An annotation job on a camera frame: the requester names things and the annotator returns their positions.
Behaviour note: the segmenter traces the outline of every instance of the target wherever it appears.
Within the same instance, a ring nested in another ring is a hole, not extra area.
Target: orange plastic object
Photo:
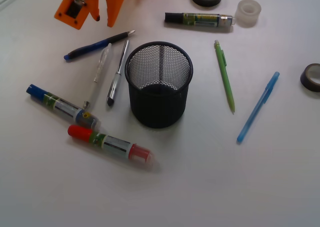
[[[68,9],[74,1],[75,0],[63,0],[54,17],[77,30],[81,29],[89,13],[94,20],[100,20],[99,0],[85,0],[76,18],[67,14]],[[114,26],[123,2],[124,0],[106,0],[109,27]]]

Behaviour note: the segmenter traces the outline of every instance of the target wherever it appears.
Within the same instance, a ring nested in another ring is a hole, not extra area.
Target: marker
[[[275,83],[277,82],[279,75],[280,75],[279,72],[275,72],[273,77],[271,78],[270,82],[267,84],[261,98],[259,99],[258,103],[254,107],[254,110],[252,111],[249,119],[246,121],[243,129],[241,130],[241,133],[239,134],[238,138],[236,139],[239,144],[241,144],[242,141],[244,140],[244,138],[245,138],[251,124],[255,120],[259,110],[267,102],[272,90],[274,89]]]
[[[149,166],[153,164],[154,155],[152,152],[136,143],[130,143],[77,125],[71,125],[68,129],[68,134],[126,160],[140,162]]]
[[[214,13],[165,13],[164,21],[187,26],[230,28],[236,23],[236,18]]]
[[[124,33],[120,33],[118,35],[112,36],[110,38],[106,38],[104,40],[101,40],[97,43],[91,44],[91,45],[87,45],[81,48],[77,48],[73,51],[71,51],[70,53],[68,53],[67,55],[65,55],[63,58],[66,61],[75,59],[79,56],[83,56],[84,54],[87,54],[89,52],[101,49],[101,48],[105,48],[108,46],[109,43],[113,44],[115,42],[118,42],[120,40],[123,40],[124,38],[127,38],[129,35],[133,34],[134,32],[136,32],[135,30],[131,30],[128,32],[124,32]]]
[[[97,117],[48,91],[31,84],[26,92],[41,101],[49,109],[82,127],[93,130],[100,127],[100,121]]]

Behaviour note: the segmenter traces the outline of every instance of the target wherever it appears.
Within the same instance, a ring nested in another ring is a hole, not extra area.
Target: blue marker
[[[98,130],[100,127],[100,121],[97,117],[48,91],[31,84],[26,92],[41,101],[49,109],[79,126],[92,130]]]
[[[272,90],[274,89],[275,83],[277,82],[279,75],[280,75],[279,72],[275,72],[273,77],[271,78],[270,82],[267,84],[267,86],[266,86],[261,98],[259,99],[258,103],[254,107],[254,110],[252,111],[250,117],[246,121],[243,129],[241,130],[241,133],[239,134],[238,138],[236,139],[239,144],[241,144],[241,142],[244,140],[244,138],[245,138],[245,136],[246,136],[251,124],[255,120],[255,118],[256,118],[259,110],[261,109],[262,105],[267,102]]]

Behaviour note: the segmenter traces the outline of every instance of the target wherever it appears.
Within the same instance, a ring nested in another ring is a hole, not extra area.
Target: light blue pen
[[[254,110],[252,111],[250,117],[248,118],[248,120],[246,121],[243,129],[241,130],[241,133],[239,134],[238,138],[236,139],[236,141],[241,144],[241,142],[244,140],[252,122],[255,120],[259,110],[261,109],[262,105],[265,104],[272,92],[272,90],[274,89],[275,83],[278,80],[280,73],[279,72],[275,72],[274,75],[272,76],[270,82],[267,84],[261,98],[259,99],[258,103],[256,104],[256,106],[254,107]]]

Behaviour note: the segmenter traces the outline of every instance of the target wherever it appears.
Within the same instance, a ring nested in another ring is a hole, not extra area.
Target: mesh cup
[[[187,53],[168,42],[136,48],[125,64],[131,110],[151,128],[175,123],[184,113],[193,65]]]

